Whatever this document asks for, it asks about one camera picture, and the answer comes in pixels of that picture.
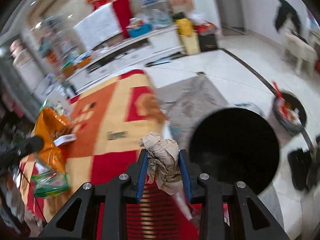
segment door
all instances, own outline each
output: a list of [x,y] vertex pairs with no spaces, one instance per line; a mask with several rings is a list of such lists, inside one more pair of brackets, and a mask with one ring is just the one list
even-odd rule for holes
[[241,0],[216,0],[220,14],[222,32],[228,35],[245,33]]

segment gray mat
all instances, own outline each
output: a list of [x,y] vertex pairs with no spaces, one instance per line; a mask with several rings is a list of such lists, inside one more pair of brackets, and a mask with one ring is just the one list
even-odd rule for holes
[[[203,74],[157,89],[161,109],[167,111],[173,139],[188,150],[189,139],[197,125],[213,111],[228,105],[213,83]],[[284,227],[276,190],[271,184],[260,200]]]

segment blue gripper pad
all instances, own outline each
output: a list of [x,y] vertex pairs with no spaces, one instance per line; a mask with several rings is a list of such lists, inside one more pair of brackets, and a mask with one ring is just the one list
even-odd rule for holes
[[143,157],[141,170],[140,170],[139,177],[138,177],[137,195],[136,195],[136,199],[138,202],[140,202],[140,199],[142,198],[142,195],[143,195],[144,183],[146,181],[147,170],[148,170],[148,152],[146,152]]
[[185,163],[185,160],[184,160],[185,156],[184,156],[182,151],[183,150],[181,150],[179,152],[180,173],[181,173],[181,178],[182,178],[182,183],[183,183],[183,188],[184,188],[184,191],[185,191],[185,194],[186,194],[186,198],[187,198],[188,202],[191,202],[191,197],[192,197],[192,195],[191,195],[191,181],[190,181],[190,177],[189,177],[188,170],[187,170],[187,167],[186,167],[186,163]]

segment blue basket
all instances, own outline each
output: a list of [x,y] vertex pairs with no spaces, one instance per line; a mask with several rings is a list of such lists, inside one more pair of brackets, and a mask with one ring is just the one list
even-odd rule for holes
[[132,38],[139,37],[139,36],[146,34],[148,32],[151,32],[151,25],[150,24],[144,24],[137,29],[132,29],[132,30],[128,31],[129,35]]

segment silver bolt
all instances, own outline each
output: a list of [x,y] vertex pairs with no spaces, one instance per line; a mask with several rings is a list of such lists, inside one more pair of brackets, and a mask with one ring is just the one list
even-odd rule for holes
[[245,183],[244,183],[243,181],[238,181],[238,182],[237,182],[237,186],[238,186],[239,188],[244,188],[244,187],[245,187]]
[[126,180],[128,178],[129,178],[128,174],[122,173],[122,174],[119,175],[119,179],[121,179],[121,180]]
[[92,184],[90,182],[86,182],[82,185],[83,189],[90,189],[92,187]]
[[206,174],[206,173],[201,173],[201,174],[200,174],[200,179],[207,180],[207,179],[209,179],[209,175]]

